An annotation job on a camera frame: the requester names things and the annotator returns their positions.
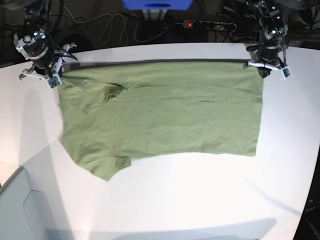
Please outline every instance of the white table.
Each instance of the white table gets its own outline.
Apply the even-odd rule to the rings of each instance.
[[[83,63],[248,59],[242,44],[186,43],[83,52]],[[44,81],[19,80],[30,63],[0,69],[0,162],[23,165],[70,240],[291,240],[320,145],[320,52],[290,48],[293,75],[264,80],[255,157],[181,153],[132,161],[109,182],[76,166]]]

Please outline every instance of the blue box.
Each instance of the blue box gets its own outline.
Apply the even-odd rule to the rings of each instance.
[[[122,4],[129,10],[168,9],[187,10],[193,0],[122,0]]]

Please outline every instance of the power strip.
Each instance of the power strip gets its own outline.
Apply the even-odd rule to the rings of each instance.
[[[220,22],[220,21],[192,21],[184,20],[182,26],[185,29],[204,29],[223,32],[234,32],[237,29],[235,23]]]

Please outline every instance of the green t-shirt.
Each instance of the green t-shirt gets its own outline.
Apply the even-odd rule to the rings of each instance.
[[[131,159],[183,153],[254,156],[263,80],[241,63],[137,63],[63,74],[61,142],[109,180]]]

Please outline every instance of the blue container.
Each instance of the blue container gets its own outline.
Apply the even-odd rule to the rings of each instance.
[[[129,10],[168,9],[187,10],[193,0],[122,0],[122,4]]]

